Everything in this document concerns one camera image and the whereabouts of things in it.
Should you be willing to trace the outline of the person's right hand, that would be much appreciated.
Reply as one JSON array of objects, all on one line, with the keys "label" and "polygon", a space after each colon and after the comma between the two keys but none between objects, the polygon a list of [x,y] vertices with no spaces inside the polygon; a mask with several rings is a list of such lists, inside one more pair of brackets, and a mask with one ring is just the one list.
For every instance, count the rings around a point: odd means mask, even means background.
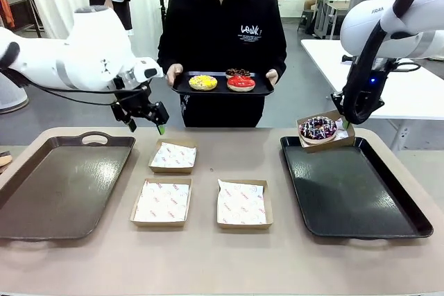
[{"label": "person's right hand", "polygon": [[174,85],[175,79],[183,72],[181,64],[172,64],[166,72],[166,80],[170,87]]}]

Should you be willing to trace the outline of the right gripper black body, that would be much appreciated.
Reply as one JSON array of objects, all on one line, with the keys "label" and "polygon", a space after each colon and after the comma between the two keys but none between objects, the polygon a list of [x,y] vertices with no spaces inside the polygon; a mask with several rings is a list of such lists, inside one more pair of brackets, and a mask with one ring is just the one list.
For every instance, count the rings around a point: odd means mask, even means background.
[{"label": "right gripper black body", "polygon": [[358,78],[366,79],[362,88],[358,91],[355,112],[360,115],[370,115],[384,104],[381,99],[384,88],[384,69],[372,69],[370,73],[366,75],[362,74],[362,70],[355,65],[355,72]]}]

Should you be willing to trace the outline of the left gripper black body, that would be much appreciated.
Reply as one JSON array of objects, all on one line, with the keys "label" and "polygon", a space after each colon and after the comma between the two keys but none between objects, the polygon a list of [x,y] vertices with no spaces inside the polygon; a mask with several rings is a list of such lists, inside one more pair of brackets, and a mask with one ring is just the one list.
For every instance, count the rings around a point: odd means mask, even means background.
[{"label": "left gripper black body", "polygon": [[143,82],[135,89],[120,89],[114,93],[116,101],[111,109],[115,116],[147,116],[150,112],[148,97],[151,88],[148,82]]}]

